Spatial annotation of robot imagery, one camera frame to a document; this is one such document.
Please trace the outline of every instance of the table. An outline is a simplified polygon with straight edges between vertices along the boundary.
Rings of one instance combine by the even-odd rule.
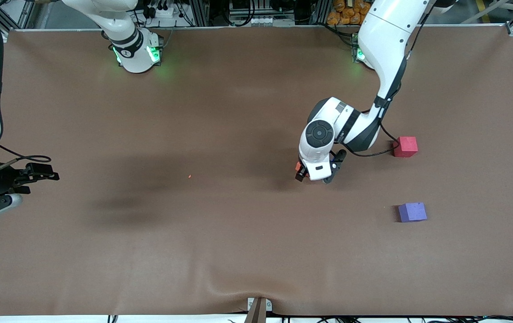
[[[279,314],[513,315],[505,27],[422,31],[384,120],[420,152],[349,156],[328,186],[294,180],[308,113],[328,96],[364,110],[379,82],[329,31],[179,30],[141,75],[106,46],[9,35],[1,143],[51,156],[61,180],[0,216],[0,315],[227,313],[254,296]],[[399,223],[406,202],[429,219]]]

